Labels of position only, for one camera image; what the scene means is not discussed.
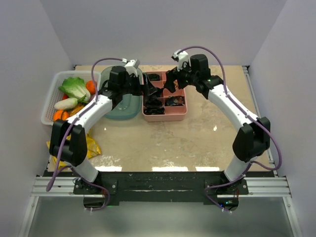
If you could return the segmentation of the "brown floral necktie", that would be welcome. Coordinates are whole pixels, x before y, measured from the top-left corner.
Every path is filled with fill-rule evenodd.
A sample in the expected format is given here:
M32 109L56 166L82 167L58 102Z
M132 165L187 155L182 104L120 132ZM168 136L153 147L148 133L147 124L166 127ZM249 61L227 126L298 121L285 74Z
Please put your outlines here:
M163 102L155 95L151 95L144 100L144 106L147 108L160 108L163 106Z

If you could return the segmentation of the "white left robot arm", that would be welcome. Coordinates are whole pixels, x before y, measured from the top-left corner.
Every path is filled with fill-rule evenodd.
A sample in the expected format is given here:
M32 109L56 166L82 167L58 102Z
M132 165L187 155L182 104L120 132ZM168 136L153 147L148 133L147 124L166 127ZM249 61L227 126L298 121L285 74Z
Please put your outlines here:
M157 92L147 73L139 77L123 66L112 67L109 78L99 86L98 96L79 113L65 121L59 119L54 122L49 147L52 156L65 162L86 180L85 188L92 194L101 191L102 181L97 178L98 170L86 157L87 132L102 116L113 110L124 95L148 97Z

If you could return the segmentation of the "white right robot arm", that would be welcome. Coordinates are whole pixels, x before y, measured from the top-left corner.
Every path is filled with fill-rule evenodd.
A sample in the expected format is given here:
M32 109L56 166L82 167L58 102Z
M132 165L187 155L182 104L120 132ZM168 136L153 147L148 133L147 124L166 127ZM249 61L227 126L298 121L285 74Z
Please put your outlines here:
M172 59L178 65L166 72L164 88L174 93L177 88L194 86L224 113L237 131L233 142L234 157L224 170L226 178L220 181L221 191L231 194L237 189L236 179L248 169L251 161L269 148L270 138L265 130L270 129L270 121L249 111L229 92L219 76L212 75L204 54L189 56L185 51L174 52Z

